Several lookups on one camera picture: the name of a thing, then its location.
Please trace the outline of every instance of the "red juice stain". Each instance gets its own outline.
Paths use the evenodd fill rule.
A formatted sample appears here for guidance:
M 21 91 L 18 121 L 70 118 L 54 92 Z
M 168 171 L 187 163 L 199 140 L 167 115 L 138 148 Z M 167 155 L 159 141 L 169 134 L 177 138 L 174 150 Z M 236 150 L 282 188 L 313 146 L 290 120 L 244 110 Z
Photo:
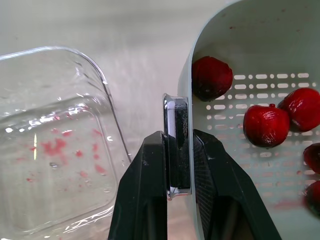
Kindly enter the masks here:
M 62 149 L 66 147 L 67 143 L 61 138 L 55 139 L 55 145 L 48 141 L 46 143 L 41 143 L 44 153 L 49 156 L 56 156 L 61 154 Z
M 282 200 L 277 204 L 273 205 L 273 208 L 276 210 L 290 210 L 295 209 L 297 207 L 303 206 L 304 201 L 301 200 Z
M 51 132 L 52 132 L 53 134 L 59 133 L 58 129 L 56 129 L 56 128 L 53 128 L 53 129 L 51 130 Z
M 41 143 L 44 154 L 49 155 L 49 156 L 60 156 L 61 161 L 64 165 L 68 165 L 68 161 L 66 157 L 64 156 L 62 150 L 66 147 L 67 143 L 61 139 L 61 138 L 56 138 L 55 139 L 55 144 L 52 142 L 48 141 L 46 143 Z
M 98 143 L 94 143 L 94 144 L 92 145 L 92 151 L 93 151 L 93 152 L 98 151 Z
M 25 158 L 24 158 L 24 157 L 18 157 L 16 160 L 17 160 L 18 162 L 21 162 L 21 161 L 25 160 Z
M 83 177 L 85 179 L 88 177 L 88 173 L 86 173 L 85 171 L 81 171 L 79 174 L 81 177 Z
M 72 117 L 68 112 L 65 115 L 67 116 L 67 118 L 70 118 L 72 120 Z
M 102 133 L 99 132 L 97 129 L 94 128 L 92 131 L 93 131 L 93 133 L 94 133 L 95 135 L 102 136 Z
M 95 164 L 94 167 L 95 167 L 95 170 L 97 171 L 97 173 L 99 173 L 99 174 L 106 174 L 107 173 L 107 171 L 99 164 Z
M 78 158 L 80 158 L 80 157 L 82 157 L 84 154 L 83 154 L 82 151 L 77 150 L 77 151 L 75 152 L 75 155 L 76 155 Z
M 64 137 L 69 137 L 69 136 L 71 136 L 71 134 L 72 134 L 72 130 L 67 130 L 67 131 L 62 132 L 62 136 L 64 136 Z

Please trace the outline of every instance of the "metal clip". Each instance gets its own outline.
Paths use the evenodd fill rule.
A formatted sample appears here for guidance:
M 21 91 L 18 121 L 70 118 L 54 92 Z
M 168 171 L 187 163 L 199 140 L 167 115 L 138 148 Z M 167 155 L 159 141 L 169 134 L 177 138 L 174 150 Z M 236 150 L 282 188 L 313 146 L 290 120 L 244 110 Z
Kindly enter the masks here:
M 163 98 L 167 199 L 191 193 L 188 99 Z

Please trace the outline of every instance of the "transparent container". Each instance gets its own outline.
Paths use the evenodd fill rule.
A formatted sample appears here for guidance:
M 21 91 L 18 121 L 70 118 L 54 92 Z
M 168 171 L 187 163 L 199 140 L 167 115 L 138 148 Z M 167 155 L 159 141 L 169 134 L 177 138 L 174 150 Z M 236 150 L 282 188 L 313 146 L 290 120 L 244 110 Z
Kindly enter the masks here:
M 105 77 L 83 53 L 0 56 L 0 239 L 105 239 L 129 165 Z

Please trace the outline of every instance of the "cherry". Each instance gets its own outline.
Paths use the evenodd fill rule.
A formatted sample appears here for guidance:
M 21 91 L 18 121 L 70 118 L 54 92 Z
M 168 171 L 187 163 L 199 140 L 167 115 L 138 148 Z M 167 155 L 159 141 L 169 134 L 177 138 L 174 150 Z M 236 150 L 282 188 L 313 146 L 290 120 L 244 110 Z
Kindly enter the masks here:
M 269 106 L 249 107 L 243 119 L 243 132 L 246 138 L 258 147 L 273 148 L 283 143 L 290 128 L 286 111 Z
M 192 64 L 192 92 L 201 101 L 210 102 L 231 87 L 233 73 L 228 64 L 205 56 Z
M 320 124 L 320 94 L 312 88 L 299 88 L 280 102 L 297 132 L 307 132 Z
M 306 188 L 305 202 L 313 213 L 320 215 L 320 181 L 316 181 Z
M 320 174 L 320 143 L 308 146 L 303 152 L 306 164 L 317 174 Z

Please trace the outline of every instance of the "white colander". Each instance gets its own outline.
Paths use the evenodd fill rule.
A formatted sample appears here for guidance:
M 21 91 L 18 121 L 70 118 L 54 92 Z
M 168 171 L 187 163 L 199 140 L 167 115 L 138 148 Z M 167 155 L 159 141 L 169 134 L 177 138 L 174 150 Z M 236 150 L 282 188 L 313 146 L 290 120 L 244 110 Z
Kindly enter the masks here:
M 318 0 L 236 1 L 207 22 L 179 80 L 179 95 L 188 96 L 190 132 L 198 129 L 223 143 L 250 175 L 284 240 L 319 239 L 320 218 L 303 205 L 305 187 L 319 180 L 319 175 L 304 163 L 303 151 L 320 142 L 320 128 L 302 134 L 289 132 L 283 144 L 264 149 L 246 140 L 243 117 L 250 106 L 277 105 L 298 88 L 320 90 L 317 13 Z M 230 90 L 211 102 L 192 96 L 192 62 L 204 56 L 228 63 L 234 74 Z M 195 195 L 191 198 L 199 227 Z

